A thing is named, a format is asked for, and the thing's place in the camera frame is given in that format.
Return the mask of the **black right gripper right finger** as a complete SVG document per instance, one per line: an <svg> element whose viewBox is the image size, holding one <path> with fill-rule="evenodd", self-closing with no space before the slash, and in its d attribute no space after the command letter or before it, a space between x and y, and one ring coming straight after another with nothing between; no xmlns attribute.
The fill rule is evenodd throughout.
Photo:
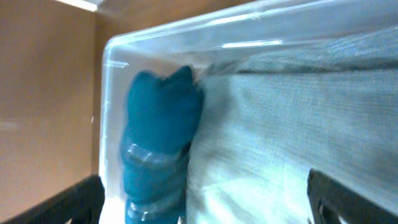
<svg viewBox="0 0 398 224"><path fill-rule="evenodd" d="M397 215L316 169L308 173L307 196L316 224L397 223Z"/></svg>

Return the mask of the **light blue jeans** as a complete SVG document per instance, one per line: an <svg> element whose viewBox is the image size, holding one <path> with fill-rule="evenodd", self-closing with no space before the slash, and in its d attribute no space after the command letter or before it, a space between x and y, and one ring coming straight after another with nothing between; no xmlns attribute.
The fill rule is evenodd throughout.
<svg viewBox="0 0 398 224"><path fill-rule="evenodd" d="M200 86L188 223L306 223L310 169L397 211L397 27L216 62Z"/></svg>

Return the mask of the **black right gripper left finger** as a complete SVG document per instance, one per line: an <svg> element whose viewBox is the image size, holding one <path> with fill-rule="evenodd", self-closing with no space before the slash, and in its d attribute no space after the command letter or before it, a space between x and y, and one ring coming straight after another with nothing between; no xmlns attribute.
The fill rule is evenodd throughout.
<svg viewBox="0 0 398 224"><path fill-rule="evenodd" d="M100 176L91 175L3 224L98 224L104 200Z"/></svg>

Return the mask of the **blue taped garment bundle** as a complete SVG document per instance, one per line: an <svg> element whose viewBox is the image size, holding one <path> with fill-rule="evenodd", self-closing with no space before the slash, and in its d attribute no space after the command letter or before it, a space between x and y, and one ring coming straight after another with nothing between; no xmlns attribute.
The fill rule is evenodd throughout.
<svg viewBox="0 0 398 224"><path fill-rule="evenodd" d="M189 66L164 78L143 70L132 79L119 145L125 223L177 223L184 216L188 155L203 101Z"/></svg>

